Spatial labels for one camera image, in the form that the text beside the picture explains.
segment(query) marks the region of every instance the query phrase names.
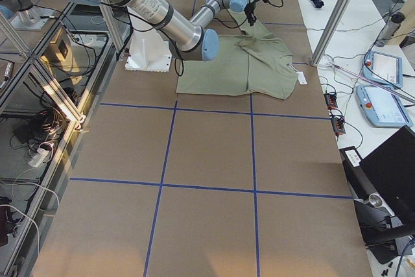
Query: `black monitor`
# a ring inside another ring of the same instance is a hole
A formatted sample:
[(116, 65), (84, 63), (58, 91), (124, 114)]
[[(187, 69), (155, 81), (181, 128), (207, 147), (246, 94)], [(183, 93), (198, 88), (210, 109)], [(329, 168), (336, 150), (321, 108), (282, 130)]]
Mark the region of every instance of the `black monitor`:
[(415, 223), (415, 133), (403, 126), (360, 165), (403, 224)]

